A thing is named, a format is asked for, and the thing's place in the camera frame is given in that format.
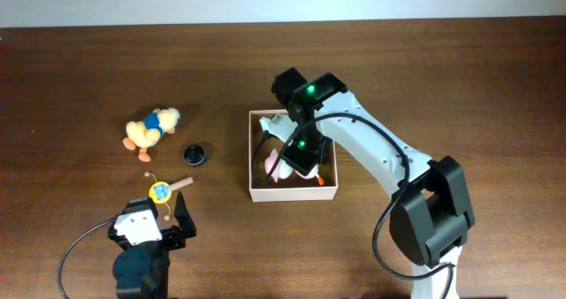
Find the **yellow rattle drum wooden handle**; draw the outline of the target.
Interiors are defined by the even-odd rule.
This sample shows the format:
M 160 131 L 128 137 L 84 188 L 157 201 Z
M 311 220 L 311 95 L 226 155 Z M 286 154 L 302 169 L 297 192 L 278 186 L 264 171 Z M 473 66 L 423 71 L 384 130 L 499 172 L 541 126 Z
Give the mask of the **yellow rattle drum wooden handle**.
M 193 184 L 194 179 L 192 177 L 186 177 L 185 179 L 178 180 L 173 184 L 170 184 L 165 181 L 159 180 L 157 176 L 152 172 L 145 172 L 144 176 L 146 178 L 152 178 L 154 180 L 154 183 L 149 187 L 148 196 L 155 204 L 162 204 L 167 207 L 168 213 L 164 215 L 164 220 L 169 221 L 172 211 L 168 202 L 172 198 L 172 194 L 175 191 L 180 190 L 181 188 Z

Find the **pink toy duck with hat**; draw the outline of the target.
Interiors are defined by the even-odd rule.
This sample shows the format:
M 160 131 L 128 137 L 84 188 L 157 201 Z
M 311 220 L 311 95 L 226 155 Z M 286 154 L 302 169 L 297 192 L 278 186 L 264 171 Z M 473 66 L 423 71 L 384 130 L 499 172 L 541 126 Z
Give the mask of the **pink toy duck with hat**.
M 279 180 L 286 180 L 294 174 L 305 180 L 316 179 L 319 186 L 325 185 L 324 179 L 319 174 L 318 166 L 315 166 L 307 175 L 302 175 L 283 159 L 280 159 L 280 161 L 276 163 L 278 155 L 279 152 L 276 149 L 273 149 L 270 152 L 270 155 L 264 160 L 264 169 L 267 174 L 269 174 L 272 168 L 274 168 L 270 178 L 272 178 L 275 182 L 278 182 Z

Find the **black round cap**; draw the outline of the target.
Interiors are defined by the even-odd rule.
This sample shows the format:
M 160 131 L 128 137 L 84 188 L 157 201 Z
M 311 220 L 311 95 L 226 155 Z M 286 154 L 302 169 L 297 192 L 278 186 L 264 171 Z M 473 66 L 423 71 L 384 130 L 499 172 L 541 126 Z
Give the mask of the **black round cap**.
M 206 150 L 200 144 L 191 144 L 185 148 L 183 160 L 193 167 L 202 165 L 206 161 Z

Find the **yellow plush duck blue vest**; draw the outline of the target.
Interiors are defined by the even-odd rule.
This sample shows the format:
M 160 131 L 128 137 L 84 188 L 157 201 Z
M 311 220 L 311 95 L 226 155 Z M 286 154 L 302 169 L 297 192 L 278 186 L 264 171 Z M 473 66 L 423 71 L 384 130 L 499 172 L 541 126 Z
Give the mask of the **yellow plush duck blue vest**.
M 155 109 L 141 121 L 126 123 L 126 137 L 122 140 L 127 150 L 137 150 L 137 157 L 144 163 L 151 161 L 148 148 L 155 146 L 166 134 L 174 134 L 180 120 L 175 108 Z

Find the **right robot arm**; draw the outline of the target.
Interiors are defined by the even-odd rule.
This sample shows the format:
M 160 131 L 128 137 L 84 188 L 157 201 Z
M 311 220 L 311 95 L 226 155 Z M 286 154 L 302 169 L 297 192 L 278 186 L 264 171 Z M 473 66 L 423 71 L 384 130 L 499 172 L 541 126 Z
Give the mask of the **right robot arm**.
M 374 257 L 389 274 L 413 283 L 414 298 L 456 298 L 456 266 L 475 224 L 464 170 L 450 156 L 435 160 L 412 148 L 367 112 L 332 73 L 306 80 L 280 73 L 271 92 L 286 113 L 261 119 L 263 138 L 283 142 L 255 170 L 256 183 L 296 172 L 317 176 L 328 142 L 342 146 L 390 198 L 371 237 Z

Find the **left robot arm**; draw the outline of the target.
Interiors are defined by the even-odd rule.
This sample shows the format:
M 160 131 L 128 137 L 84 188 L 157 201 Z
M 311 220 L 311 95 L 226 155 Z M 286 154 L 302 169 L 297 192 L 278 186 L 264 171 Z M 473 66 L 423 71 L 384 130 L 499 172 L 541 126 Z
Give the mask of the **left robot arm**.
M 170 253 L 185 248 L 186 240 L 196 236 L 195 223 L 181 193 L 173 212 L 176 226 L 159 228 L 157 215 L 151 198 L 131 200 L 108 230 L 109 239 L 122 248 L 112 266 L 119 299 L 166 299 Z

